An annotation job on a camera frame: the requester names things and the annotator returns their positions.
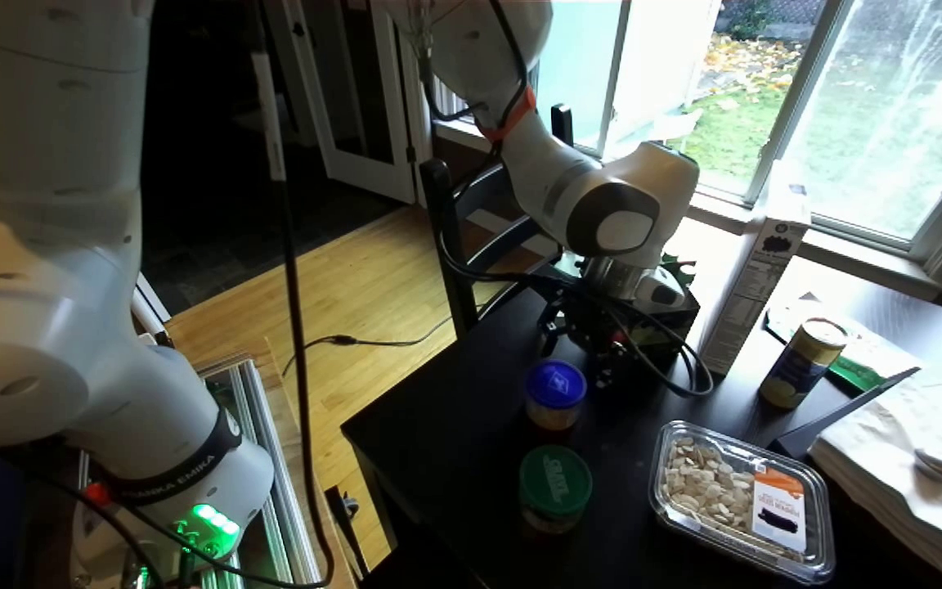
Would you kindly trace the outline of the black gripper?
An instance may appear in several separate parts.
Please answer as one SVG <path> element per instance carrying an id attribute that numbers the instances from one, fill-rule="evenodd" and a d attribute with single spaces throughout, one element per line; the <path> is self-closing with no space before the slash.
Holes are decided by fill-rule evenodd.
<path id="1" fill-rule="evenodd" d="M 557 261 L 557 272 L 564 278 L 568 278 L 566 292 L 578 292 L 590 297 L 639 302 L 640 297 L 640 278 L 655 267 L 647 267 L 644 275 L 625 275 L 620 267 L 615 267 L 608 261 L 566 251 Z"/>

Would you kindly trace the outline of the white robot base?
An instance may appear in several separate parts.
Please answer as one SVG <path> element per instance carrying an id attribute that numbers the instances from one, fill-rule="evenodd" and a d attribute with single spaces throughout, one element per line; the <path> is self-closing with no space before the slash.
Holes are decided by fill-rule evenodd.
<path id="1" fill-rule="evenodd" d="M 117 506 L 76 574 L 226 559 L 273 491 L 190 361 L 135 328 L 155 0 L 0 0 L 0 448 L 64 438 Z"/>

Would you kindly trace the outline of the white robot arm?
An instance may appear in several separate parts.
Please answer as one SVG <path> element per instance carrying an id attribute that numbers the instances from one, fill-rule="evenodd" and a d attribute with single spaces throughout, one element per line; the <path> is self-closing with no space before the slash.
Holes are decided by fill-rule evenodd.
<path id="1" fill-rule="evenodd" d="M 548 0 L 383 0 L 497 151 L 516 205 L 566 251 L 587 260 L 578 278 L 590 323 L 627 346 L 679 345 L 672 318 L 693 308 L 689 292 L 660 264 L 701 180 L 701 168 L 663 149 L 639 143 L 597 163 L 564 143 L 536 109 L 529 68 L 548 35 Z"/>

